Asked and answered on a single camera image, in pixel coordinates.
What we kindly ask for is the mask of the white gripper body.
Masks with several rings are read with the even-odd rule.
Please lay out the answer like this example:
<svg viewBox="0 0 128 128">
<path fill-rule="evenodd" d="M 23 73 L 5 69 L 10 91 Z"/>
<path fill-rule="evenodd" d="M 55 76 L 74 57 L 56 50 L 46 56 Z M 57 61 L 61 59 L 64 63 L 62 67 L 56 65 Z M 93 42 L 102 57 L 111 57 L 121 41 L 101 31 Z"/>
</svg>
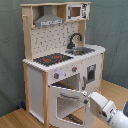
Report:
<svg viewBox="0 0 128 128">
<path fill-rule="evenodd" d="M 109 122 L 116 114 L 115 103 L 101 94 L 83 92 L 83 95 L 90 100 L 90 112 L 97 118 Z"/>
</svg>

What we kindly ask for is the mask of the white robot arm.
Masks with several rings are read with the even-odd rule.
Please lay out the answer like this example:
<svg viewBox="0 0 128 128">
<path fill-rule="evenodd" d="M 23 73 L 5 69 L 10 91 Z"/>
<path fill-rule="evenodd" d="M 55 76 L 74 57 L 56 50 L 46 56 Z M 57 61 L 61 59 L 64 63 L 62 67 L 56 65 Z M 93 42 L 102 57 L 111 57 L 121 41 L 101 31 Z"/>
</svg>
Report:
<svg viewBox="0 0 128 128">
<path fill-rule="evenodd" d="M 128 101 L 122 110 L 118 110 L 112 100 L 108 100 L 97 92 L 83 95 L 90 100 L 90 112 L 111 128 L 128 128 Z"/>
</svg>

